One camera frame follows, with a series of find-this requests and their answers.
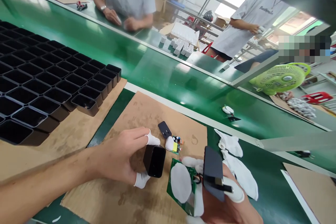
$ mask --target yellow component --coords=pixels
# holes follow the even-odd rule
[[[174,142],[174,145],[173,145],[173,151],[177,152],[177,143],[175,143],[175,142]]]

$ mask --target hand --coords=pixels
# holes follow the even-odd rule
[[[129,17],[124,22],[124,27],[127,31],[133,32],[141,28],[140,21],[136,20],[134,17]]]
[[[105,8],[103,13],[104,13],[104,15],[105,15],[105,17],[108,21],[111,21],[115,25],[119,25],[119,26],[121,25],[120,19],[119,19],[117,13],[115,12],[115,10]]]
[[[104,177],[135,185],[137,173],[131,168],[130,157],[147,144],[160,145],[160,140],[152,136],[148,128],[141,127],[124,130],[119,136],[93,147],[91,157],[96,178]]]
[[[257,25],[257,24],[250,24],[250,27],[249,27],[249,29],[248,29],[252,34],[254,34],[254,35],[257,35],[257,34],[259,34],[259,32],[258,32],[258,30],[259,30],[259,25]]]
[[[287,93],[288,93],[288,95],[287,95],[287,97],[285,98],[285,101],[288,101],[288,100],[294,98],[294,94],[293,94],[292,91],[287,91]]]
[[[186,166],[192,163],[192,159],[188,157],[187,160],[182,159]],[[229,168],[223,164],[223,179],[226,182],[230,182],[231,186],[239,186],[237,180],[229,170]],[[235,203],[232,199],[237,199],[233,197],[231,193],[225,194],[225,201],[220,202],[216,197],[210,194],[204,187],[203,190],[203,204],[204,213],[201,217],[191,217],[187,216],[188,224],[225,224],[225,223],[263,223],[262,218],[254,207],[250,204],[246,193],[244,193],[244,200],[241,203]]]

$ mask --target white plastic part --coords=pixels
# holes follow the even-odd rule
[[[168,151],[172,151],[173,150],[173,147],[174,147],[174,140],[172,137],[168,137],[167,140],[166,140],[166,150]]]
[[[226,70],[226,69],[228,69],[228,68],[230,68],[230,65],[229,65],[229,64],[226,64],[226,65],[223,66],[223,69],[224,69],[224,70]]]
[[[223,110],[226,114],[233,114],[233,113],[234,113],[233,109],[230,108],[229,106],[224,106],[224,107],[222,108],[222,110]]]
[[[187,52],[187,50],[186,50],[185,48],[183,48],[181,54],[182,54],[182,55],[185,55],[186,52]]]
[[[183,164],[176,163],[171,169],[170,185],[174,197],[182,204],[187,202],[191,194],[191,178]]]
[[[179,46],[180,42],[175,41],[175,43],[173,44],[173,48],[176,49]]]
[[[167,40],[167,36],[166,35],[163,35],[162,37],[161,37],[161,43],[165,43],[166,42],[166,40]]]
[[[174,54],[175,55],[178,55],[180,53],[181,49],[179,47],[177,47],[174,51]]]

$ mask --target workbench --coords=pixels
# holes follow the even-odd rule
[[[243,87],[247,91],[235,89],[221,78],[200,71],[197,65],[208,65],[208,60],[213,60],[209,57],[204,58],[204,61],[198,53],[188,59],[169,57],[164,49],[161,50],[164,45],[160,49],[157,47],[161,45],[154,48],[154,41],[160,35],[153,30],[142,30],[135,34],[118,32],[112,26],[102,25],[106,23],[103,16],[100,23],[98,19],[83,16],[83,12],[72,12],[70,8],[50,0],[0,0],[0,19],[56,40],[104,64],[111,63],[122,68],[122,76],[128,80],[129,86],[149,91],[203,118],[203,124],[208,128],[208,144],[217,151],[219,137],[211,126],[214,123],[228,126],[252,139],[323,131],[320,127],[265,102],[267,97],[261,99],[257,95],[251,95],[251,86]],[[222,74],[228,81],[241,75],[235,69]],[[103,140],[133,95],[134,90],[130,88],[122,91],[89,145]],[[241,120],[230,123],[222,112],[224,104],[232,107],[235,116]],[[325,117],[317,114],[317,118],[325,118],[323,123],[335,130],[335,118],[327,114]],[[241,140],[240,144],[244,150],[242,161],[259,186],[259,200],[251,202],[265,223],[310,223],[280,172],[283,169],[282,162],[291,162],[245,141]],[[309,162],[336,171],[332,150],[315,151],[313,155],[315,159]],[[51,223],[61,215],[57,223],[84,222],[59,206],[60,200],[61,197],[38,213],[35,219]]]

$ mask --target white foam pad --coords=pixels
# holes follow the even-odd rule
[[[172,151],[174,147],[174,140],[172,137],[168,137],[166,140],[166,150]]]
[[[183,164],[177,163],[171,169],[170,185],[174,197],[182,204],[187,202],[191,194],[191,178]]]

